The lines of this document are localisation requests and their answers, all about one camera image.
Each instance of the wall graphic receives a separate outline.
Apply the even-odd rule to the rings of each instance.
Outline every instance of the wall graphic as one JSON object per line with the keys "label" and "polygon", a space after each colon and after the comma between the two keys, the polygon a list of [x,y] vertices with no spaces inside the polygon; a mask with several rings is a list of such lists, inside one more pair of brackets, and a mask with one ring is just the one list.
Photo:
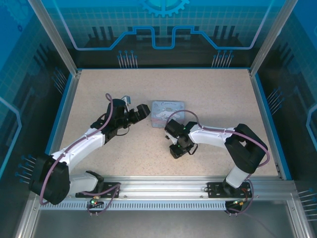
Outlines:
{"label": "wall graphic", "polygon": [[316,8],[315,1],[297,2],[259,70],[270,109],[276,105],[270,111],[290,172],[298,190],[307,192],[317,190]]}
{"label": "wall graphic", "polygon": [[228,51],[226,65],[231,60],[230,67],[248,67],[283,3],[44,1],[77,66],[94,68],[118,68],[116,53],[132,49],[139,67],[216,67],[219,50]]}
{"label": "wall graphic", "polygon": [[0,230],[10,238],[29,195],[15,177],[21,155],[45,151],[69,72],[27,0],[0,0],[0,22],[0,190],[10,194]]}

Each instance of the glass panel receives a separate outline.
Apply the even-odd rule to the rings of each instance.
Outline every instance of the glass panel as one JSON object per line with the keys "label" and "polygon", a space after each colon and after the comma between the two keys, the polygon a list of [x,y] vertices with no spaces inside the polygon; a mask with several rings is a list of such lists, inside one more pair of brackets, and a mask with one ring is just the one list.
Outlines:
{"label": "glass panel", "polygon": [[44,0],[82,68],[249,67],[284,0]]}
{"label": "glass panel", "polygon": [[[40,211],[34,238],[139,237],[139,238],[294,238],[288,207],[280,201],[255,201],[248,215],[223,211],[107,211],[89,219],[83,211]],[[271,235],[257,221],[260,220]]]}
{"label": "glass panel", "polygon": [[259,70],[272,119],[299,191],[309,187],[317,190],[316,8],[315,1],[297,2]]}
{"label": "glass panel", "polygon": [[0,231],[10,238],[29,195],[32,163],[21,158],[45,151],[69,72],[26,0],[0,1],[0,22]]}

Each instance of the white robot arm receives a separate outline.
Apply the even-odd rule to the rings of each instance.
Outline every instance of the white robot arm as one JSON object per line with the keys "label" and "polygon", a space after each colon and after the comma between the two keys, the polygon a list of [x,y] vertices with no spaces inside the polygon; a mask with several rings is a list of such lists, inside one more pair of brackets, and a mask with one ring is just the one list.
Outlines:
{"label": "white robot arm", "polygon": [[[90,126],[90,129],[71,145],[51,155],[43,154],[37,156],[29,189],[40,195],[42,187],[45,187],[43,198],[53,205],[59,204],[68,194],[83,191],[91,191],[92,193],[102,192],[104,189],[104,178],[99,174],[92,171],[86,171],[86,173],[81,175],[69,175],[69,173],[92,151],[115,137],[119,129],[128,128],[130,125],[145,119],[150,114],[150,109],[145,104],[138,105],[138,111],[136,112],[134,109],[129,110],[129,101],[128,96],[122,99],[113,99],[112,115],[110,115],[109,104],[107,112],[99,117]],[[52,170],[53,164],[61,156],[63,157]]]}
{"label": "white robot arm", "polygon": [[255,140],[267,149],[267,146],[244,124],[239,124],[236,128],[215,128],[200,126],[193,121],[184,126],[171,120],[165,127],[166,138],[173,143],[169,148],[175,159],[187,152],[190,155],[194,154],[198,144],[218,146],[229,151],[235,162],[234,168],[223,182],[223,189],[229,196],[250,174],[255,172],[265,155],[265,151],[259,146],[233,134],[234,132]]}

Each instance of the table surface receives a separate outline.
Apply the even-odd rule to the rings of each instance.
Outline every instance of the table surface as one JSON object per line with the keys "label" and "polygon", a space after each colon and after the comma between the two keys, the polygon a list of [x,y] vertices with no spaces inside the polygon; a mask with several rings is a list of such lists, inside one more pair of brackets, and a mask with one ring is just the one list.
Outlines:
{"label": "table surface", "polygon": [[[131,97],[130,108],[152,101],[183,101],[201,124],[248,125],[269,147],[246,69],[85,69],[82,70],[61,148],[87,131],[106,112],[105,93]],[[185,115],[185,123],[195,120]],[[192,156],[174,159],[164,129],[151,126],[151,115],[132,125],[81,161],[73,173],[92,170],[104,176],[225,176],[234,163],[227,150],[201,144]],[[255,175],[276,176],[274,160]]]}

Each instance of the blue edge trim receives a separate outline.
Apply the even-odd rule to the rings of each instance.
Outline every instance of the blue edge trim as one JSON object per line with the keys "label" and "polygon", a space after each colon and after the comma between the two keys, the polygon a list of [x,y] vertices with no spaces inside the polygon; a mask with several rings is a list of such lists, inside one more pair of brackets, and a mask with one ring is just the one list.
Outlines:
{"label": "blue edge trim", "polygon": [[292,176],[291,176],[291,173],[289,172],[289,169],[288,169],[288,165],[287,165],[287,162],[286,162],[286,159],[285,159],[285,155],[284,155],[284,152],[283,152],[283,149],[282,149],[282,145],[281,145],[281,142],[279,141],[279,138],[278,138],[278,135],[277,135],[277,131],[276,131],[276,128],[275,128],[275,124],[273,122],[273,117],[272,117],[271,112],[269,110],[269,107],[268,107],[268,104],[267,104],[267,100],[266,100],[266,97],[265,97],[265,94],[264,94],[264,90],[262,88],[262,84],[261,84],[261,81],[260,81],[258,73],[256,73],[255,76],[256,76],[255,78],[256,78],[257,84],[259,86],[259,90],[260,90],[261,98],[262,98],[262,101],[263,101],[263,104],[264,104],[265,112],[267,114],[268,122],[269,122],[269,125],[270,125],[271,129],[272,129],[273,137],[274,137],[274,140],[275,140],[275,143],[276,143],[276,147],[277,147],[280,159],[281,159],[281,163],[282,163],[282,167],[283,167],[282,169],[284,170],[285,178],[286,178],[286,180],[292,180]]}
{"label": "blue edge trim", "polygon": [[[262,88],[262,84],[260,82],[259,75],[256,74],[255,78],[256,78],[256,82],[257,82],[257,84],[259,86],[260,95],[261,95],[261,99],[262,99],[263,104],[264,104],[265,112],[266,112],[267,117],[268,117],[268,122],[269,122],[269,125],[270,125],[270,127],[272,129],[272,132],[273,132],[273,137],[274,137],[274,140],[275,140],[275,143],[276,143],[276,147],[277,147],[277,150],[278,150],[278,153],[279,153],[279,156],[280,156],[280,159],[281,159],[281,163],[282,163],[282,166],[283,166],[282,169],[284,170],[286,180],[292,180],[292,177],[291,177],[291,174],[289,172],[288,165],[287,165],[287,162],[286,162],[286,159],[285,159],[285,156],[284,156],[284,152],[283,152],[283,149],[282,149],[282,146],[281,146],[281,142],[279,141],[279,138],[278,138],[278,135],[277,135],[277,131],[276,131],[276,128],[275,128],[275,125],[274,125],[274,122],[273,122],[273,118],[272,118],[271,112],[269,110],[267,101],[265,99],[265,94],[264,94],[264,90]],[[67,93],[68,93],[68,90],[69,90],[69,86],[70,86],[71,80],[72,80],[72,75],[70,74],[69,78],[68,78],[68,81],[67,81],[67,85],[66,85],[64,94],[63,94],[63,97],[61,99],[61,102],[60,102],[60,105],[59,105],[59,108],[58,108],[58,111],[57,111],[57,115],[56,115],[56,118],[55,118],[55,121],[54,121],[54,125],[53,125],[53,128],[52,128],[52,132],[51,132],[51,135],[50,135],[50,138],[49,138],[46,150],[45,150],[46,154],[50,153],[50,149],[51,149],[51,146],[52,146],[52,143],[53,143],[53,139],[54,139],[55,134],[56,134],[57,125],[59,123],[61,112],[62,112],[63,107],[64,107],[64,103],[65,103],[65,100],[66,100],[66,96],[67,96]]]}
{"label": "blue edge trim", "polygon": [[61,101],[60,101],[60,104],[59,104],[59,107],[58,107],[58,111],[57,111],[57,114],[56,114],[56,117],[55,117],[53,128],[52,128],[52,131],[51,131],[51,134],[50,134],[50,138],[49,138],[48,144],[47,144],[46,149],[45,149],[45,154],[48,154],[48,155],[50,154],[50,150],[51,150],[51,147],[52,147],[52,144],[53,144],[53,140],[54,140],[54,137],[55,137],[55,134],[56,134],[56,129],[57,129],[57,126],[58,126],[58,123],[59,123],[61,112],[63,111],[63,108],[64,108],[66,96],[67,96],[67,93],[68,93],[69,86],[70,86],[70,83],[72,81],[72,78],[73,78],[73,75],[70,73],[69,77],[68,77],[68,80],[67,80],[67,83],[66,83],[66,86],[65,86],[65,90],[64,90],[63,96],[61,98]]}
{"label": "blue edge trim", "polygon": [[249,67],[172,67],[172,68],[78,68],[78,70],[83,69],[250,69]]}

